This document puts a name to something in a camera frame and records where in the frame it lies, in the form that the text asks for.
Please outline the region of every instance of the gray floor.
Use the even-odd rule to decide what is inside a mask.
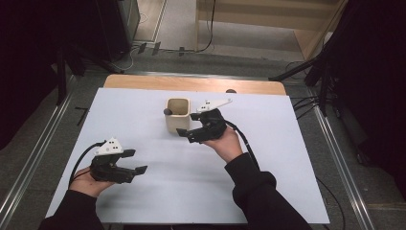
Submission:
[[[185,54],[179,57],[176,53],[159,52],[153,55],[151,49],[143,53],[133,53],[133,66],[125,71],[127,74],[140,72],[165,72],[181,74],[218,75],[219,77],[233,76],[235,79],[248,79],[253,81],[266,81],[267,77],[277,76],[285,71],[290,61],[297,60],[289,52],[298,53],[297,44],[290,39],[285,43],[293,44],[284,49],[274,49],[278,52],[285,50],[281,57],[238,57],[233,55],[194,55]],[[122,67],[129,66],[130,57],[124,57],[116,62]],[[288,69],[299,63],[293,63]],[[72,93],[72,99],[64,113],[60,124],[44,152],[44,156],[35,171],[25,194],[22,196],[7,229],[36,229],[45,217],[53,192],[64,170],[65,164],[79,136],[81,124],[78,125],[83,111],[76,107],[90,107],[96,91],[102,87],[105,78],[109,75],[99,66],[86,61],[87,70],[84,77],[77,77],[78,83]],[[305,73],[302,72],[283,82],[286,92],[291,97],[308,96],[308,88],[303,84]],[[20,129],[11,143],[0,151],[0,196],[6,196],[21,169],[55,110],[56,91],[52,92],[40,105],[38,110],[30,117]],[[369,208],[372,221],[376,229],[406,229],[406,210],[396,204],[404,203],[404,199],[395,187],[393,179],[379,168],[366,168],[356,161],[356,149],[350,142],[340,120],[334,117],[331,109],[327,109],[328,120],[331,123],[335,137],[350,167],[352,176]],[[314,110],[299,120],[304,141],[309,153],[316,175],[323,181],[337,197],[344,210],[346,229],[360,229],[358,220],[352,209],[348,194],[343,186],[342,179],[335,167],[328,148],[326,138],[322,132]],[[343,219],[339,205],[331,193],[319,184],[331,224],[329,229],[343,229]],[[314,229],[325,229],[322,225],[313,225]]]

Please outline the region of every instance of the black curtain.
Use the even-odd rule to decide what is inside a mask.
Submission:
[[[368,136],[358,148],[390,173],[406,197],[406,2],[349,0],[306,82],[327,63],[334,92]]]
[[[56,44],[39,4],[3,1],[0,7],[0,149],[56,87]]]

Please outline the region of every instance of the metal frame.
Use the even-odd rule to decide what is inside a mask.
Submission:
[[[309,90],[310,96],[316,96]],[[355,184],[354,179],[352,178],[349,167],[347,166],[346,160],[344,158],[343,152],[337,143],[337,140],[334,136],[334,133],[331,129],[331,126],[328,122],[328,118],[325,117],[318,106],[315,107],[315,113],[317,120],[319,121],[320,127],[326,137],[328,147],[331,152],[331,156],[334,160],[337,171],[340,174],[340,177],[343,181],[344,188],[347,191],[349,196],[352,209],[356,215],[359,225],[363,230],[374,230],[375,227],[372,223],[371,216],[368,212],[367,205],[364,202],[364,199],[361,196],[361,193],[358,190],[358,187]]]
[[[77,85],[77,80],[75,76],[71,76],[68,83],[68,94],[66,95],[65,100],[57,106],[52,114],[48,124],[45,126],[41,135],[39,136],[38,141],[36,142],[33,151],[31,152],[29,158],[26,161],[23,169],[9,190],[6,198],[1,204],[0,209],[0,230],[6,230],[7,225],[9,224],[12,215],[15,212],[21,198],[23,197],[28,185],[30,184],[31,179],[34,176],[35,170],[38,167],[42,156],[44,155],[45,150],[47,149],[49,143],[51,142],[54,133],[59,125],[63,114],[66,111],[66,108],[71,101],[72,93]]]

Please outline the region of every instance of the white board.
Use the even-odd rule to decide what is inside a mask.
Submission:
[[[296,117],[286,96],[138,89],[99,89],[60,179],[47,217],[54,214],[79,156],[91,145],[116,137],[135,155],[117,165],[147,165],[130,184],[113,185],[97,202],[102,222],[245,223],[234,204],[234,184],[225,162],[209,147],[190,144],[166,129],[168,98],[189,98],[192,112],[205,100],[228,99],[223,117],[247,137],[259,166],[275,175],[277,190],[309,223],[329,223]],[[201,127],[192,122],[192,128]],[[93,153],[79,169],[90,165]]]

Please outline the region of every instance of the cup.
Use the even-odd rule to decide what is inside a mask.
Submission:
[[[189,99],[170,98],[167,100],[167,106],[164,111],[169,132],[177,133],[177,128],[190,129],[191,101]]]

